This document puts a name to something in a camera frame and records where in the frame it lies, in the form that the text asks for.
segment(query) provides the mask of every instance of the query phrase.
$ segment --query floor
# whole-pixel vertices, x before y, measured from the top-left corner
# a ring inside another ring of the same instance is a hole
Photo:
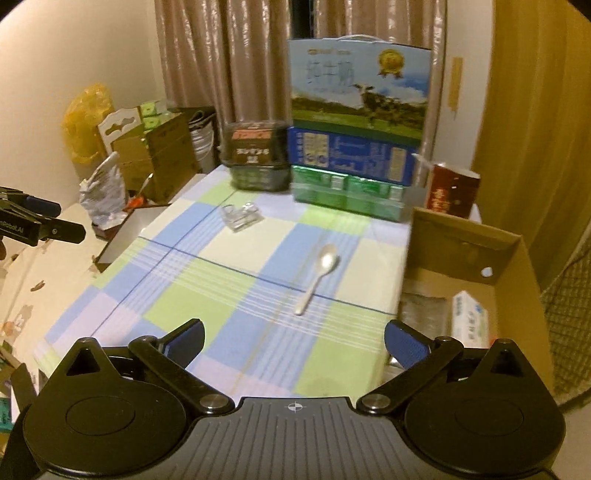
[[[566,414],[566,438],[554,462],[561,480],[591,478],[591,403]]]

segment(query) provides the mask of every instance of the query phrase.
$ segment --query curtain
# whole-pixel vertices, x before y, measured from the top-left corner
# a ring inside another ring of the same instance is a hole
[[[215,105],[222,122],[287,119],[289,0],[155,0],[166,94]],[[433,48],[423,153],[430,157],[443,72],[445,0],[315,0],[316,37],[374,35]]]
[[[288,113],[289,0],[155,0],[167,98],[221,123]]]
[[[591,22],[567,0],[496,0],[494,36],[477,202],[524,236],[543,290],[591,218]]]

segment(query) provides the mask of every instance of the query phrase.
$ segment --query checkered tablecloth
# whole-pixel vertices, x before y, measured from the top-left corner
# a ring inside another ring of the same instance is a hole
[[[220,205],[255,202],[239,233]],[[384,326],[400,293],[408,225],[236,191],[220,167],[173,203],[62,315],[35,349],[52,372],[79,337],[103,346],[162,336],[192,317],[206,329],[187,368],[231,395],[353,400],[377,386]],[[325,244],[340,262],[305,314],[294,306]]]

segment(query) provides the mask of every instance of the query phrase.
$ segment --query metal spoon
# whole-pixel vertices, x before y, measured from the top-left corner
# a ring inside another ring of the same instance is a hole
[[[334,270],[338,259],[339,256],[337,254],[336,247],[333,244],[328,244],[322,247],[322,250],[320,250],[320,253],[318,254],[318,258],[316,258],[316,264],[314,266],[316,269],[316,278],[312,282],[312,285],[310,285],[308,288],[307,292],[304,293],[302,298],[299,299],[297,305],[295,306],[294,313],[296,315],[301,315],[304,313],[306,307],[308,306],[308,302],[310,301],[310,298],[316,289],[316,285],[318,285],[318,282],[322,277]]]

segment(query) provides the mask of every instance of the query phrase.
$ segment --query plastic packaging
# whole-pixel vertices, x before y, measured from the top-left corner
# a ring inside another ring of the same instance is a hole
[[[71,102],[61,130],[72,161],[89,164],[99,158],[103,147],[96,126],[114,111],[111,94],[101,83],[88,87]]]
[[[118,166],[119,153],[113,152],[88,180],[80,183],[80,204],[103,231],[120,225],[127,214],[125,183]]]
[[[222,163],[237,189],[279,192],[290,184],[287,124],[237,122],[224,129]]]
[[[236,165],[230,167],[232,185],[239,190],[262,190],[281,192],[290,187],[289,166]]]
[[[433,340],[450,335],[449,304],[446,299],[403,292],[398,319]]]
[[[399,200],[404,187],[316,168],[293,168],[291,192],[298,202],[361,213],[393,222],[404,220],[409,208]]]
[[[223,205],[220,207],[220,215],[232,232],[239,232],[262,220],[261,211],[252,202],[245,203],[241,208]]]

